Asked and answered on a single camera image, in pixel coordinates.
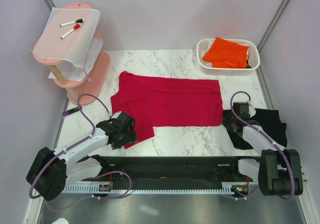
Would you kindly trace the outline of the red t shirt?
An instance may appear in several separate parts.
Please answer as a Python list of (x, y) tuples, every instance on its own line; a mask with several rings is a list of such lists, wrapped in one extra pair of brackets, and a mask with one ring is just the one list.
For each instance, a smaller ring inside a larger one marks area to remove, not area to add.
[(135, 120), (137, 141), (154, 137), (155, 127), (217, 127), (223, 120), (218, 80), (140, 76), (123, 71), (111, 98), (113, 113)]

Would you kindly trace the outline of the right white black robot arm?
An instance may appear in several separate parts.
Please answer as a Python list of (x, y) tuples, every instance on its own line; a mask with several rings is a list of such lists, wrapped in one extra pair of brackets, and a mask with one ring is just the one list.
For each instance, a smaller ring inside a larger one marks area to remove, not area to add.
[(250, 115), (247, 102), (231, 102), (230, 110), (224, 111), (222, 125), (237, 149), (254, 149), (258, 160), (242, 158), (229, 168), (235, 181), (245, 176), (257, 182), (264, 196), (278, 196), (291, 200), (303, 193), (303, 177), (300, 155), (295, 149), (287, 149), (281, 143), (285, 124), (274, 110), (260, 109), (266, 119)]

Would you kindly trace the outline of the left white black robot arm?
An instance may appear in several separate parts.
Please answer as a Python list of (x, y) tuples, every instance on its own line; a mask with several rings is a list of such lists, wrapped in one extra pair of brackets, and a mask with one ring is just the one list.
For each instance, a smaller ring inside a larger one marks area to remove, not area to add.
[(110, 175), (109, 167), (102, 164), (99, 157), (88, 157), (88, 154), (107, 145), (115, 150), (136, 143), (135, 124), (133, 117), (120, 111), (68, 145), (54, 150), (42, 148), (26, 175), (30, 192), (36, 190), (40, 197), (51, 201), (65, 187), (79, 181), (94, 177), (106, 180)]

